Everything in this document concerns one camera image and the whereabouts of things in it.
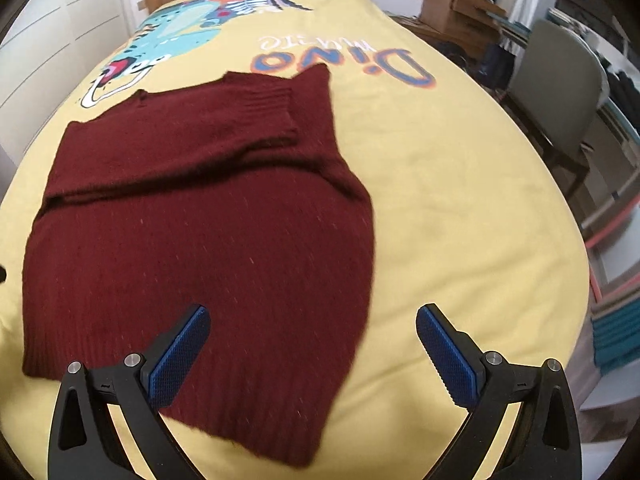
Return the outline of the teal folded stack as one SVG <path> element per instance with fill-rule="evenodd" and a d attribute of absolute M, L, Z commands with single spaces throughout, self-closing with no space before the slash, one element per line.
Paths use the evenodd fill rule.
<path fill-rule="evenodd" d="M 594 364 L 602 375 L 631 362 L 640 354 L 640 306 L 635 299 L 592 320 Z"/>

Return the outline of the dark red knit sweater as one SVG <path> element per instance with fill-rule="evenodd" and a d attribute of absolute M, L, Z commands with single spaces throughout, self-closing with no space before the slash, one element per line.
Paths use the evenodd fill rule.
<path fill-rule="evenodd" d="M 330 72 L 228 73 L 71 122 L 23 266 L 23 370 L 114 364 L 190 304 L 210 334 L 168 415 L 309 465 L 367 324 L 370 196 Z"/>

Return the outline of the grey green chair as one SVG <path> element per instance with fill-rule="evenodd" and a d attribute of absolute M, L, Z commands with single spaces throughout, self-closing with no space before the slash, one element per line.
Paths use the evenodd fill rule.
<path fill-rule="evenodd" d="M 573 197 L 589 174 L 582 141 L 607 98 L 605 70 L 585 40 L 552 22 L 536 22 L 502 106 L 541 148 L 549 169 L 574 174 L 565 198 Z"/>

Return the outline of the yellow dinosaur bed cover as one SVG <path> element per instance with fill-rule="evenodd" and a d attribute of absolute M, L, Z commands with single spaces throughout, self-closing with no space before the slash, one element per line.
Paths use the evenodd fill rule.
<path fill-rule="evenodd" d="M 305 469 L 256 457 L 180 422 L 169 427 L 211 479 L 419 479 L 461 425 L 414 328 L 434 302 L 484 349 L 515 363 L 566 361 L 586 313 L 588 264 L 563 195 L 511 118 L 472 79 L 371 0 L 235 0 L 209 42 L 154 54 L 104 87 L 70 92 L 17 164 L 1 204 L 1 429 L 36 478 L 47 470 L 58 384 L 23 374 L 25 244 L 66 125 L 134 90 L 160 91 L 305 54 L 329 62 L 337 141 L 375 220 L 369 324 L 320 450 Z"/>

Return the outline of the white wardrobe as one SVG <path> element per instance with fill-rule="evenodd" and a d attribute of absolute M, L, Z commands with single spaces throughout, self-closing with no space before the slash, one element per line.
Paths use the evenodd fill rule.
<path fill-rule="evenodd" d="M 120 0 L 29 0 L 1 44 L 1 147 L 14 164 L 127 38 Z"/>

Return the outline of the brown cardboard box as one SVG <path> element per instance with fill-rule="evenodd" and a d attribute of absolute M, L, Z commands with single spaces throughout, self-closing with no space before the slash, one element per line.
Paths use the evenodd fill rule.
<path fill-rule="evenodd" d="M 423 0 L 419 21 L 457 44 L 471 58 L 481 58 L 500 40 L 500 27 L 491 17 L 506 11 L 491 0 Z"/>

